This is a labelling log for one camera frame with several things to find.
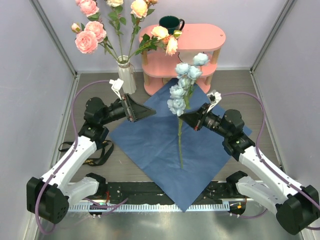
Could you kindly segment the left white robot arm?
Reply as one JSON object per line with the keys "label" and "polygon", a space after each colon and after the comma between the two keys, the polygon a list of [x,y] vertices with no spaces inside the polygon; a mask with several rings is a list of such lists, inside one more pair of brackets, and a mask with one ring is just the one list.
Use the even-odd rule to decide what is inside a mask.
{"label": "left white robot arm", "polygon": [[85,105],[84,124],[71,147],[42,177],[32,177],[27,182],[27,210],[58,224],[68,208],[84,198],[93,196],[97,200],[102,199],[107,192],[104,177],[88,173],[72,185],[70,180],[85,161],[103,147],[109,133],[106,124],[122,118],[137,122],[155,114],[154,109],[135,102],[129,94],[124,94],[109,106],[99,97],[89,99]]}

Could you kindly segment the peach spray rose stem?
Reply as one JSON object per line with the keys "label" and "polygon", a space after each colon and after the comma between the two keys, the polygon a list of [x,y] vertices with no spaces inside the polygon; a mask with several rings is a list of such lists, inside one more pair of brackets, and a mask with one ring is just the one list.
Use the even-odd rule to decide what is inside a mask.
{"label": "peach spray rose stem", "polygon": [[137,50],[130,52],[128,58],[142,54],[144,51],[163,49],[165,54],[173,56],[178,51],[178,39],[182,35],[181,30],[174,30],[169,34],[169,30],[163,26],[155,26],[150,33],[145,33],[140,37]]}

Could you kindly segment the pink peony flower stem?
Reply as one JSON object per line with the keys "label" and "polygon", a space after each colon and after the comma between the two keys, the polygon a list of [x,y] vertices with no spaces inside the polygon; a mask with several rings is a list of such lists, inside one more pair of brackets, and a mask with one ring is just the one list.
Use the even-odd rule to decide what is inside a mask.
{"label": "pink peony flower stem", "polygon": [[70,28],[75,34],[75,45],[82,54],[93,54],[101,46],[105,54],[110,54],[116,62],[120,62],[103,23],[97,20],[89,21],[86,25],[73,23]]}

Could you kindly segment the pink rose flower stem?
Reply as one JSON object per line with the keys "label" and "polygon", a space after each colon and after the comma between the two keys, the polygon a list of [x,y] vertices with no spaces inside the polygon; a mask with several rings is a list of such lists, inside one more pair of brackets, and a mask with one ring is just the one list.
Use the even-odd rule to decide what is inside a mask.
{"label": "pink rose flower stem", "polygon": [[86,16],[88,22],[99,21],[102,23],[100,18],[100,9],[95,0],[77,0],[75,3],[79,7],[80,11]]}

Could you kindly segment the artificial flower bunch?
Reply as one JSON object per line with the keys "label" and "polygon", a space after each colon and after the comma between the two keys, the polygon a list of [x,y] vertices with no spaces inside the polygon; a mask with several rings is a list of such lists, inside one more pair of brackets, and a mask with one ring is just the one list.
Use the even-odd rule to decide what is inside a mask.
{"label": "artificial flower bunch", "polygon": [[169,88],[167,106],[178,118],[190,108],[190,98],[195,90],[196,81],[203,74],[202,67],[209,61],[209,56],[200,52],[193,57],[192,64],[181,62],[176,65],[177,84]]}

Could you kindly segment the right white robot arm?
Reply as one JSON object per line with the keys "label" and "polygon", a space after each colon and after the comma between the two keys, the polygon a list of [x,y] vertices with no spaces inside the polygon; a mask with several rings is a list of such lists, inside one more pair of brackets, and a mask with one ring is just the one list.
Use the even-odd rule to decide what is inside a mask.
{"label": "right white robot arm", "polygon": [[296,235],[320,218],[318,191],[302,186],[275,166],[244,133],[245,125],[238,110],[228,109],[222,117],[210,111],[204,103],[198,110],[179,118],[195,131],[205,127],[223,137],[222,145],[228,155],[251,169],[259,183],[242,171],[227,178],[226,193],[233,198],[249,197],[273,213],[284,230]]}

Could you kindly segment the black ribbon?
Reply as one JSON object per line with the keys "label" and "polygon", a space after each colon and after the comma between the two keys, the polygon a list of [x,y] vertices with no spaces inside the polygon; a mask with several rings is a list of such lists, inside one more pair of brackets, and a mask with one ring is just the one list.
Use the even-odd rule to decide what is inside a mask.
{"label": "black ribbon", "polygon": [[104,165],[114,151],[114,143],[111,140],[104,140],[98,150],[101,150],[100,156],[98,158],[90,156],[83,162],[83,165],[88,165],[91,167],[99,167]]}

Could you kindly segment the green leafy flower stem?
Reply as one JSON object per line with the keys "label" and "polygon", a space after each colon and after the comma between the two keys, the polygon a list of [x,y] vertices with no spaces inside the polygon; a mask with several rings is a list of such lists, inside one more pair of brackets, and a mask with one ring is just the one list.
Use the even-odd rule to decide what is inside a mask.
{"label": "green leafy flower stem", "polygon": [[121,35],[123,33],[121,32],[121,24],[122,22],[122,12],[123,12],[123,0],[106,0],[106,4],[110,7],[111,12],[108,14],[109,17],[109,24],[114,28],[114,31],[117,35],[118,42],[119,42],[119,49],[120,49],[120,55],[118,57],[118,62],[120,64],[127,63],[127,60],[125,60],[124,54],[123,54],[123,47],[122,47],[122,40]]}

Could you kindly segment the blue wrapping paper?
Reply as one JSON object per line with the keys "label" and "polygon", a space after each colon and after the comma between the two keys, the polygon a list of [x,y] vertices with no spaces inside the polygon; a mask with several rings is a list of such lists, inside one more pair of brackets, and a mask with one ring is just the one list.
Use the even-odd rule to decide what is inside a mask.
{"label": "blue wrapping paper", "polygon": [[144,104],[156,111],[137,122],[124,121],[111,133],[112,141],[185,212],[230,160],[223,137],[186,123],[178,139],[178,117],[167,101],[173,78]]}

